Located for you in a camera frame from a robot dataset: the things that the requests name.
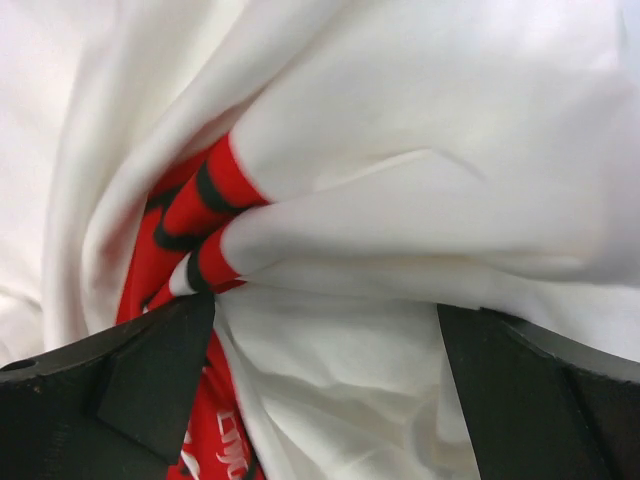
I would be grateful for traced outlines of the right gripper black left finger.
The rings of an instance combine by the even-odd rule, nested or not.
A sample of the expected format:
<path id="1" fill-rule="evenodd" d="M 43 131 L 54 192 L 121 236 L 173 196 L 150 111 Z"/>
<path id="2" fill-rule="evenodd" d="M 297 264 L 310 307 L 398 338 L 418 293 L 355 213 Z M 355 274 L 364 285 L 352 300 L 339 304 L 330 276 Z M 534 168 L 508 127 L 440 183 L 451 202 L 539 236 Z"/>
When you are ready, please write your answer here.
<path id="1" fill-rule="evenodd" d="M 4 479 L 164 479 L 177 464 L 215 301 L 175 300 L 1 370 Z"/>

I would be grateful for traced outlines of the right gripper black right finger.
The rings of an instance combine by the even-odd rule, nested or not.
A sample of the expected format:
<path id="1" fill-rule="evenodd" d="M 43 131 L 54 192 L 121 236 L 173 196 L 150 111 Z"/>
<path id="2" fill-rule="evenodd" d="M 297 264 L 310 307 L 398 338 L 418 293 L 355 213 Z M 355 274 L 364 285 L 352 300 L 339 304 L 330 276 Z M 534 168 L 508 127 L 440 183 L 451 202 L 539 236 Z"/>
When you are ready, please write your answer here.
<path id="1" fill-rule="evenodd" d="M 638 363 L 503 313 L 437 312 L 481 478 L 638 478 Z"/>

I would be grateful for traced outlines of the white t-shirt with red print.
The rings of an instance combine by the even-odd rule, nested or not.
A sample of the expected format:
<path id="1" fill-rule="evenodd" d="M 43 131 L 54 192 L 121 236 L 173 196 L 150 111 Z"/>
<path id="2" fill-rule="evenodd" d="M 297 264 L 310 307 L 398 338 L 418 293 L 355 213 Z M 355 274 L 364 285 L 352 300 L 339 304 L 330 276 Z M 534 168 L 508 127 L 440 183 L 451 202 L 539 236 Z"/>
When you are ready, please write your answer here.
<path id="1" fill-rule="evenodd" d="M 639 357 L 638 3 L 3 2 L 2 363 L 200 292 L 172 478 L 474 478 L 438 305 Z"/>

